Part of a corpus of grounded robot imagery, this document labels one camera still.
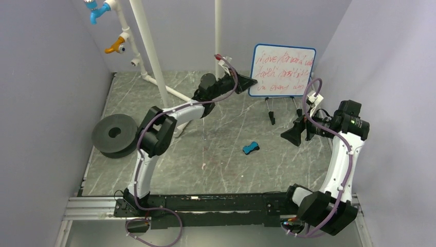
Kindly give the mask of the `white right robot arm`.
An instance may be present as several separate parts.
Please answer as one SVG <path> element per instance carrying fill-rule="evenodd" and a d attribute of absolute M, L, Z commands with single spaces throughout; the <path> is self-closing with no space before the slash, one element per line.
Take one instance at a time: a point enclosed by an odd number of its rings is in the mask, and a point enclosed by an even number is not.
<path fill-rule="evenodd" d="M 333 116 L 314 116 L 308 120 L 303 109 L 298 109 L 293 127 L 281 134 L 295 146 L 301 145 L 303 132 L 306 140 L 315 135 L 332 140 L 332 156 L 320 189 L 311 191 L 294 184 L 283 200 L 288 213 L 297 213 L 298 220 L 313 227 L 308 233 L 310 237 L 317 231 L 335 236 L 357 216 L 358 209 L 352 206 L 352 181 L 358 156 L 370 131 L 370 124 L 359 116 L 360 110 L 361 103 L 343 100 Z"/>

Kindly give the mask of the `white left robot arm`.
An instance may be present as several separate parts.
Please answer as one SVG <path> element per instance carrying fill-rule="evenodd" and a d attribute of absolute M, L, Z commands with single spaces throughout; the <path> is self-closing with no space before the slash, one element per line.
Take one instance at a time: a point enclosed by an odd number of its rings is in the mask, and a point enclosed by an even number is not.
<path fill-rule="evenodd" d="M 201 77 L 200 84 L 188 102 L 169 109 L 152 107 L 138 131 L 135 172 L 123 198 L 134 216 L 143 215 L 148 208 L 151 178 L 157 161 L 169 148 L 175 129 L 192 120 L 209 115 L 215 103 L 240 94 L 257 84 L 256 79 L 230 73 L 217 79 L 211 73 Z"/>

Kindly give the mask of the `blue whiteboard eraser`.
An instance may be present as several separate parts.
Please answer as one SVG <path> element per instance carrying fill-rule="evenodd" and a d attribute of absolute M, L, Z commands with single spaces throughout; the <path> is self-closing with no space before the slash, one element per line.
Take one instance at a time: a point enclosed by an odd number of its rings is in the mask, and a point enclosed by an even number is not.
<path fill-rule="evenodd" d="M 244 154 L 249 155 L 254 151 L 260 150 L 260 147 L 257 142 L 251 142 L 249 145 L 244 146 L 242 150 Z"/>

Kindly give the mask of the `blue framed whiteboard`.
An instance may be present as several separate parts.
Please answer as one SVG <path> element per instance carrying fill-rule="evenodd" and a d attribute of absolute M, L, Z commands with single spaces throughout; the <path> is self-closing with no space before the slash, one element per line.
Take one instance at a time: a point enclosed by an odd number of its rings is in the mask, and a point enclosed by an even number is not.
<path fill-rule="evenodd" d="M 257 44 L 253 50 L 250 77 L 251 97 L 301 96 L 309 83 L 316 49 L 309 47 Z"/>

